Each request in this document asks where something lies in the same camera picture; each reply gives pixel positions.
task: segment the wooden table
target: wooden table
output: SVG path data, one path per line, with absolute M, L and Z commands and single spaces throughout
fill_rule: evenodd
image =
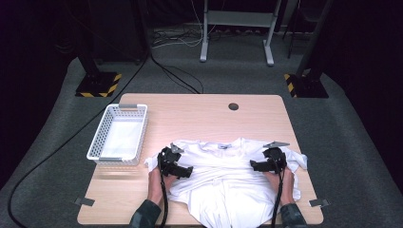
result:
M 231 110 L 228 106 L 232 103 L 239 109 Z M 290 149 L 299 152 L 284 103 L 277 95 L 130 93 L 122 97 L 120 104 L 148 105 L 140 164 L 96 166 L 86 192 L 86 198 L 95 202 L 81 206 L 81 224 L 128 224 L 147 196 L 148 171 L 144 160 L 175 140 L 230 143 L 243 137 L 287 142 Z M 308 202 L 317 198 L 308 172 L 299 168 L 297 175 L 302 195 L 297 205 L 309 224 L 320 224 L 320 208 L 311 207 Z M 170 201 L 166 224 L 199 223 L 188 213 L 186 204 Z

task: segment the white cloth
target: white cloth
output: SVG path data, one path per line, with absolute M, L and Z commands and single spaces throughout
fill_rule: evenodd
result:
M 176 180 L 168 195 L 170 200 L 184 202 L 190 214 L 206 227 L 258 227 L 272 218 L 275 193 L 261 172 L 254 171 L 250 160 L 267 161 L 261 142 L 239 138 L 229 143 L 178 140 L 182 152 L 178 165 L 193 166 L 189 179 Z M 285 146 L 287 166 L 295 172 L 307 169 L 307 157 Z M 156 154 L 145 160 L 149 171 L 157 166 Z M 293 191 L 300 199 L 297 175 Z

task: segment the gray carpet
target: gray carpet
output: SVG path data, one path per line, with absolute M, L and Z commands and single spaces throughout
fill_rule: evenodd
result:
M 265 64 L 262 37 L 239 36 L 212 41 L 206 63 L 200 63 L 201 45 L 158 47 L 155 59 L 166 66 L 192 73 L 203 93 L 277 94 L 285 102 L 317 196 L 332 204 L 323 207 L 324 221 L 315 227 L 398 227 L 403 224 L 403 198 L 374 144 L 344 92 L 326 75 L 321 77 L 329 99 L 293 99 L 285 73 L 294 73 L 303 48 L 287 59 L 288 40 L 275 35 L 275 66 Z M 75 97 L 85 72 L 71 62 L 59 98 L 40 135 L 0 192 L 0 227 L 17 227 L 8 215 L 7 201 L 13 186 L 38 162 L 51 157 L 30 173 L 16 189 L 12 213 L 28 227 L 82 227 L 79 206 L 73 202 L 86 194 L 95 167 L 86 152 L 109 103 L 124 93 L 189 93 L 173 83 L 149 58 L 144 67 L 132 63 L 105 63 L 101 71 L 123 74 L 110 98 Z M 198 81 L 170 68 L 198 91 Z M 73 137 L 59 151 L 59 146 Z

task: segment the white basket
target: white basket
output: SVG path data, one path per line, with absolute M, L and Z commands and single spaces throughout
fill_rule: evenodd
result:
M 86 157 L 98 164 L 137 165 L 146 125 L 147 105 L 108 105 Z

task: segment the human hand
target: human hand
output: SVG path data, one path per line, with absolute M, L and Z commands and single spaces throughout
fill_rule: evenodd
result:
M 278 192 L 279 178 L 278 174 L 274 174 L 271 172 L 263 172 L 263 175 L 269 180 L 272 185 L 273 190 Z M 280 173 L 280 175 L 284 175 L 282 180 L 282 192 L 280 203 L 282 205 L 286 205 L 288 203 L 295 203 L 293 198 L 293 189 L 294 189 L 294 173 L 288 168 Z
M 166 192 L 172 186 L 172 183 L 177 179 L 176 176 L 169 175 L 168 177 L 163 176 L 163 182 L 165 183 Z M 161 174 L 158 167 L 154 168 L 148 173 L 148 200 L 153 201 L 155 204 L 159 205 L 163 199 L 163 189 L 161 187 Z

